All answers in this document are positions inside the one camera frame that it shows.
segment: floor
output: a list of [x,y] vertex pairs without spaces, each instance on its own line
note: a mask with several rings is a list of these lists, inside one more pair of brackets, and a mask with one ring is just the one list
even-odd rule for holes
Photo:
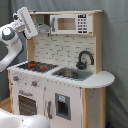
[[10,98],[7,98],[7,99],[3,100],[0,103],[0,108],[6,110],[8,112],[12,112],[11,111],[11,101],[10,101]]

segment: oven door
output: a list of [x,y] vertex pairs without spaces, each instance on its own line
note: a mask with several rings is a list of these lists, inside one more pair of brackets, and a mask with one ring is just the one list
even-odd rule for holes
[[77,14],[50,15],[51,34],[77,34]]
[[18,115],[44,115],[43,93],[12,86],[14,114]]

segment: stove knob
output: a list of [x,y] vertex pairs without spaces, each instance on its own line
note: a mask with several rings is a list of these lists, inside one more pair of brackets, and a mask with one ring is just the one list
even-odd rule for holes
[[13,80],[18,81],[19,80],[18,76],[14,76]]
[[32,82],[32,86],[36,87],[37,86],[37,82],[36,81],[33,81]]

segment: cabinet handle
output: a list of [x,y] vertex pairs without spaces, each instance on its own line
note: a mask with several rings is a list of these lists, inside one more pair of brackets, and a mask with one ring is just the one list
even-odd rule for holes
[[47,111],[48,111],[48,118],[52,119],[52,115],[50,115],[50,107],[51,107],[51,101],[48,102]]
[[22,90],[20,90],[19,93],[22,94],[22,95],[24,95],[24,96],[32,96],[31,93],[26,93],[26,92],[24,92]]
[[53,17],[51,20],[51,27],[53,32],[55,32],[54,22],[55,22],[55,17]]

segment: oven handle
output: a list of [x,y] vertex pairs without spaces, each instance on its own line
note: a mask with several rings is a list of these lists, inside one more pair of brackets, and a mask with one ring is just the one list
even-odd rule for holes
[[24,96],[32,96],[31,93],[26,93],[26,92],[24,92],[22,90],[20,90],[19,93],[22,94],[22,95],[24,95]]
[[48,112],[48,118],[52,119],[52,115],[50,115],[50,107],[51,107],[51,101],[48,102],[47,112]]

